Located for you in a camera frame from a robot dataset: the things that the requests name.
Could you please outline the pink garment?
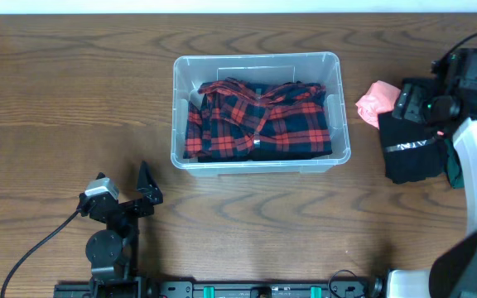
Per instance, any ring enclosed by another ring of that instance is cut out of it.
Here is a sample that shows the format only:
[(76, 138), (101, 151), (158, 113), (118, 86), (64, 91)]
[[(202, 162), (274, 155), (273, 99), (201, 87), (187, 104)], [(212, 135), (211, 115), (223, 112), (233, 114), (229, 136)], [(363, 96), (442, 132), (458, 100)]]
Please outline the pink garment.
[(378, 115), (392, 112), (401, 90), (378, 80), (371, 84), (367, 93), (355, 104), (358, 115), (367, 123), (379, 128)]

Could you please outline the black garment with grey stripe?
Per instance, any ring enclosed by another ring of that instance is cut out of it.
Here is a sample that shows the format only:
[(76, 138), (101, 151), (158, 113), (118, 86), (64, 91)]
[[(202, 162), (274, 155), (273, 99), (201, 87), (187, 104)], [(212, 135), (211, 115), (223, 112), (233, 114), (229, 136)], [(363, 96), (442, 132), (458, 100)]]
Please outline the black garment with grey stripe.
[(424, 125), (397, 119), (391, 112), (379, 114), (378, 125), (385, 176), (394, 184), (417, 182), (443, 172), (446, 145)]

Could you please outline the red plaid flannel shirt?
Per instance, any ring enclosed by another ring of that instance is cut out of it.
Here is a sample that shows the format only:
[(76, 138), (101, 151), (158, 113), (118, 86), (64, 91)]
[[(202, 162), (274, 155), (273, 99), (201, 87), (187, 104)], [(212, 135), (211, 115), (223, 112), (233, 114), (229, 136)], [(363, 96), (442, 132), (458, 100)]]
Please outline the red plaid flannel shirt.
[(185, 159), (246, 156), (251, 151), (332, 151), (326, 89), (317, 83), (253, 84), (227, 78), (203, 83), (190, 104)]

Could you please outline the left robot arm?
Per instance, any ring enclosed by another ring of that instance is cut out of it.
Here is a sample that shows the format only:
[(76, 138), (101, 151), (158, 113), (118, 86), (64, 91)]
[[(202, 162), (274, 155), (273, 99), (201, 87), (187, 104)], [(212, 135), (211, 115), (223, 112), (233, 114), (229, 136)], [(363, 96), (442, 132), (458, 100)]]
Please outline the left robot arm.
[(119, 202), (119, 190), (104, 173), (79, 195), (78, 211), (106, 225), (93, 234), (85, 254), (91, 265), (92, 297), (157, 297), (156, 286), (137, 269), (140, 218), (154, 214), (163, 194), (143, 161), (137, 176), (138, 199)]

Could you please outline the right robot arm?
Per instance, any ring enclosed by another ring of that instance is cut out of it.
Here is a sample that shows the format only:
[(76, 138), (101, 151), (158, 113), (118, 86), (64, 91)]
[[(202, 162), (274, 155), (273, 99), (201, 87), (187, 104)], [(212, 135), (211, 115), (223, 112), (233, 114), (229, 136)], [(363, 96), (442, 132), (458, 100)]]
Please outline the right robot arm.
[[(452, 140), (460, 159), (467, 201), (467, 234), (425, 271), (393, 270), (386, 279), (363, 283), (366, 297), (477, 297), (477, 49), (454, 47), (433, 63), (433, 79), (410, 79), (395, 103), (393, 116), (427, 125)], [(92, 297), (177, 297), (175, 282), (154, 283), (139, 276), (138, 220), (162, 201), (147, 164), (138, 177), (140, 199), (119, 203), (112, 183), (98, 175), (98, 211), (106, 229), (86, 246), (92, 265)]]

